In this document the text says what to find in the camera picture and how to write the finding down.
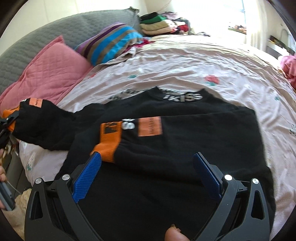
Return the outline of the person's left hand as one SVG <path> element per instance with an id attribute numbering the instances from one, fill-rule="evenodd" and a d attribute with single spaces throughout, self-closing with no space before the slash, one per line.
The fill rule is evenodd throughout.
<path id="1" fill-rule="evenodd" d="M 7 181 L 6 171 L 3 168 L 3 161 L 2 161 L 3 153 L 4 153 L 4 149 L 0 149 L 0 156 L 1 156 L 1 159 L 0 159 L 0 181 L 6 182 Z"/>

